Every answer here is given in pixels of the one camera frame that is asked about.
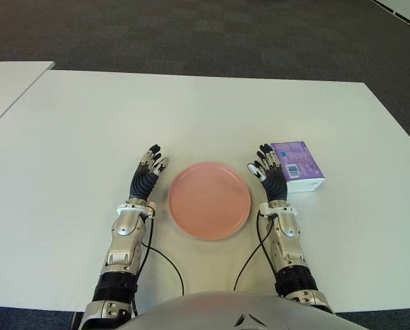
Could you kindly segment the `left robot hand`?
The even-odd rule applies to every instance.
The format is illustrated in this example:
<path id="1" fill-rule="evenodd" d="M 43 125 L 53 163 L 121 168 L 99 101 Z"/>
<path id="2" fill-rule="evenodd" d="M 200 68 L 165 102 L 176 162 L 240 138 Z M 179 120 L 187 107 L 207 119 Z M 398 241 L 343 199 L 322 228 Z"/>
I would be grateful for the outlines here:
<path id="1" fill-rule="evenodd" d="M 160 151 L 161 147 L 154 144 L 142 156 L 131 180 L 129 199 L 147 201 L 149 198 L 159 177 L 169 164 L 169 159 L 162 158 Z"/>

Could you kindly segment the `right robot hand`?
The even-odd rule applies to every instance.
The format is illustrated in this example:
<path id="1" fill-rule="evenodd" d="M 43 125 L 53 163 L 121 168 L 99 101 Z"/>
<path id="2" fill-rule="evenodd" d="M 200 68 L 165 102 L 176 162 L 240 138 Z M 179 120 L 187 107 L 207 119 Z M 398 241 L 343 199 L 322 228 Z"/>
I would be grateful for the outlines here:
<path id="1" fill-rule="evenodd" d="M 261 182 L 268 202 L 287 201 L 288 185 L 279 159 L 269 144 L 261 144 L 259 160 L 247 165 L 248 170 Z"/>

